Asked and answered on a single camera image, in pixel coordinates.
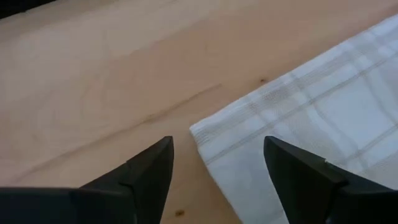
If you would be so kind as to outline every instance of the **cloth fold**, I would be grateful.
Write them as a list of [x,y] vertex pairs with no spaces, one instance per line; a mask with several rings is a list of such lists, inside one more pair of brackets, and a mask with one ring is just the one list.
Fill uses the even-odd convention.
[[190,130],[244,223],[288,223],[264,161],[275,136],[398,189],[398,15],[258,88]]

